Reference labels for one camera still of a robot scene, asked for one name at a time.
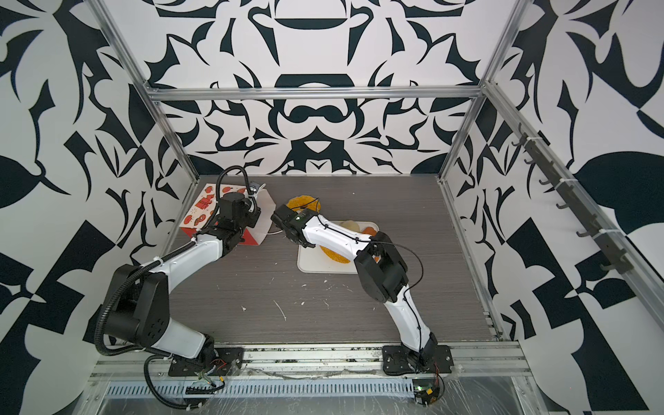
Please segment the yellow twisted ring bread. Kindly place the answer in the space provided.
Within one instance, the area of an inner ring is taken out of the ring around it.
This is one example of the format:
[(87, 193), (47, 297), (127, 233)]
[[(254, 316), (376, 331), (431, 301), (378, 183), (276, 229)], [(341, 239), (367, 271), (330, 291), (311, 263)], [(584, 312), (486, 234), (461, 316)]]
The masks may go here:
[(318, 198), (311, 195), (301, 195), (294, 197), (287, 202), (286, 207), (295, 211), (301, 212), (304, 209), (309, 209), (319, 213), (322, 205)]

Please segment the red white paper bag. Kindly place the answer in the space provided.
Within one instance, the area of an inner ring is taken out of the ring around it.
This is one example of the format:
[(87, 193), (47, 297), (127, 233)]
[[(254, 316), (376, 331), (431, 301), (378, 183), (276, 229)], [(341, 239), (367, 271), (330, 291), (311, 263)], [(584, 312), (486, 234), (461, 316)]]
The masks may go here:
[(206, 183), (179, 228), (188, 237), (202, 230), (243, 230), (240, 245), (259, 246), (271, 228), (275, 207), (265, 186), (249, 195), (245, 186)]

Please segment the yellow oval fake bread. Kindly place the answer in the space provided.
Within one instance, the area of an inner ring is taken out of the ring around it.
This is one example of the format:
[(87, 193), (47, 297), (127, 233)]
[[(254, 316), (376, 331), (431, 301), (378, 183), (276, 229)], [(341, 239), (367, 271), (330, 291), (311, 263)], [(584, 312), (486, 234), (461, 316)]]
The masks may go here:
[(349, 264), (351, 262), (350, 259), (345, 258), (341, 254), (338, 254), (337, 252), (334, 252), (326, 247), (321, 247), (323, 253), (330, 258), (331, 260), (340, 263), (340, 264)]

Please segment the white steamed bun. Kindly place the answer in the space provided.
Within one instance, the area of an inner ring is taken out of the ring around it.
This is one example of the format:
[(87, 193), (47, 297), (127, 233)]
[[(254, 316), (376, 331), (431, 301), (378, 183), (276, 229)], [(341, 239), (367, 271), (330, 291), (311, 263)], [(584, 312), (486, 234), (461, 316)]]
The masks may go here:
[(359, 233), (361, 231), (359, 224), (355, 221), (343, 221), (340, 223), (340, 226), (355, 233)]

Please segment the orange croissant fake bread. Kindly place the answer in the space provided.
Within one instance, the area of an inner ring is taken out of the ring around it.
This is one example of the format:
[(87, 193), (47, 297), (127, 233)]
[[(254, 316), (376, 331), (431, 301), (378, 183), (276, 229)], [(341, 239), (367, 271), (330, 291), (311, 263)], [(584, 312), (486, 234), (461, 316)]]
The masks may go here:
[(375, 236), (377, 235), (377, 230), (373, 227), (366, 227), (363, 230), (361, 230), (361, 233), (370, 235), (370, 236)]

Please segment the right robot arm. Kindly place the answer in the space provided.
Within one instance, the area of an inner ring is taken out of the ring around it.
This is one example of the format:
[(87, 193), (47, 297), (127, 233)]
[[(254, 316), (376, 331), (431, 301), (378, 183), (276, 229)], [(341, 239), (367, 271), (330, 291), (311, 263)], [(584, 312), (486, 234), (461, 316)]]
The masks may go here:
[(354, 232), (311, 209), (296, 211), (285, 205), (274, 211), (271, 220), (301, 247), (324, 247), (351, 260), (366, 294), (386, 307), (406, 355), (421, 366), (431, 363), (437, 338), (413, 301), (408, 266), (399, 246), (385, 233)]

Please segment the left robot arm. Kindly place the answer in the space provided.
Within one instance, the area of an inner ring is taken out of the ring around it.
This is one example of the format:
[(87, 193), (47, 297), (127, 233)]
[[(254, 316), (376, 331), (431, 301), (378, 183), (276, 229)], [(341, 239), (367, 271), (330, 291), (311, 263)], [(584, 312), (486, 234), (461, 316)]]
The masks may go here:
[(226, 193), (216, 202), (206, 226), (186, 245), (147, 265), (118, 268), (95, 326), (93, 341), (98, 353), (118, 356), (145, 349), (209, 364), (214, 340), (174, 320), (169, 296), (204, 266), (232, 252), (260, 214), (252, 188)]

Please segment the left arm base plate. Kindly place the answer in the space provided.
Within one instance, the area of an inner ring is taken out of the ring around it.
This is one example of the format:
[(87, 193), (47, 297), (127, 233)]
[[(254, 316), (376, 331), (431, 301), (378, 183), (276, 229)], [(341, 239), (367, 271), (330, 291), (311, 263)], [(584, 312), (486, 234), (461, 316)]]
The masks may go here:
[(169, 366), (169, 377), (195, 376), (204, 372), (209, 376), (226, 376), (239, 371), (243, 366), (245, 349), (223, 347), (204, 349), (197, 358), (177, 356)]

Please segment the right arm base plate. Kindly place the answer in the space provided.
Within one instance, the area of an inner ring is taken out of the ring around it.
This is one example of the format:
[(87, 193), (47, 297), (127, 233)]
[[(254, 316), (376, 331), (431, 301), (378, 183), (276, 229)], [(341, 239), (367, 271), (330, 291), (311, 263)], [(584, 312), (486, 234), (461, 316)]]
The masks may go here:
[(382, 370), (388, 376), (435, 374), (447, 375), (454, 366), (451, 349), (437, 345), (426, 361), (405, 346), (384, 346), (381, 349)]

